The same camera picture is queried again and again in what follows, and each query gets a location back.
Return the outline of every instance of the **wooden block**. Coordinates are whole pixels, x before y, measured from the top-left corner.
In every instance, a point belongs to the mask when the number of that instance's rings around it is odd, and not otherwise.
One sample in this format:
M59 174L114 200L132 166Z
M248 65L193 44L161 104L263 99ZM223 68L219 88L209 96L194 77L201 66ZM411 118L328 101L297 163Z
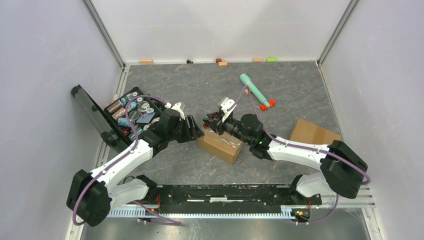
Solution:
M152 65L153 59L141 59L140 64L142 64L142 65Z
M226 67L226 66L228 66L228 62L226 62L226 61L220 61L220 62L218 62L218 66L220 66L220 67Z

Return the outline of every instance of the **package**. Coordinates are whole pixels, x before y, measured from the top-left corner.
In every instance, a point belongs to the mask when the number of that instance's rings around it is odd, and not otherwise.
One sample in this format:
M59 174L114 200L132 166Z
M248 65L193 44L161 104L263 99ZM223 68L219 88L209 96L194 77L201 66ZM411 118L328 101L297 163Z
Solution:
M293 131L291 131L290 141L305 144L332 144L333 140L342 140L339 134L320 127L305 119L299 118Z
M234 164L244 143L227 132L218 135L210 128L203 128L202 131L204 136L197 139L198 146L226 163Z

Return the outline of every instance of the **gray wall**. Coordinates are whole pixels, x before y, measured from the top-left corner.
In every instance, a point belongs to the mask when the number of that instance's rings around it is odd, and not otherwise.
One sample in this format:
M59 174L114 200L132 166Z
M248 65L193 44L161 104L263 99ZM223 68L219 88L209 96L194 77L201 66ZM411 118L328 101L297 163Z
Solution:
M2 1L0 31L0 239L63 239L72 177L100 146L70 91L104 107L120 69L80 0Z
M363 0L323 73L389 240L423 239L424 1Z

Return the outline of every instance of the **white panel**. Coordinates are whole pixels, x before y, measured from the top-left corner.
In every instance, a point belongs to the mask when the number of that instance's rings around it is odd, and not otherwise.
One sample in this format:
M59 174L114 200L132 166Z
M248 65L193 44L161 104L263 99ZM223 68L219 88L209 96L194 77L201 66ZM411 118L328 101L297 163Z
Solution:
M349 0L93 0L128 62L316 60Z
M80 0L0 3L0 239L64 239L72 177L100 137L71 96L105 107L120 68Z
M423 239L424 1L361 1L324 62L389 240Z

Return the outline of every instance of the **white arm segment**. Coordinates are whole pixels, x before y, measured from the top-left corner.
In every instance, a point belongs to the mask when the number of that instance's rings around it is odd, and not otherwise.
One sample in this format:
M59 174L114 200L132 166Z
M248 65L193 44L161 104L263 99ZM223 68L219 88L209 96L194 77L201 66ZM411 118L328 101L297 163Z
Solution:
M328 145L326 144L314 145L296 141L289 141L281 137L277 137L276 139L285 143L329 151ZM325 153L301 149L297 147L285 146L274 140L269 144L268 154L273 160L289 161L295 164L301 164L314 168L318 171L321 171L320 160L326 157ZM333 190L330 189L328 183L326 182L326 179L322 172L317 172L311 175L303 175L297 183L296 190L307 198L312 197L316 194L334 194Z
M147 142L140 139L134 151L130 151L134 144L135 142L108 163L91 171L91 176L94 177L100 172L103 172L107 166L112 164L125 153L130 152L128 156L97 179L99 182L105 182L105 187L107 188L109 197L112 198L112 202L110 203L111 210L131 201L143 199L149 190L147 185L140 179L134 179L131 182L117 186L119 181L121 181L126 175L140 164L150 160L153 156L153 149L149 147Z

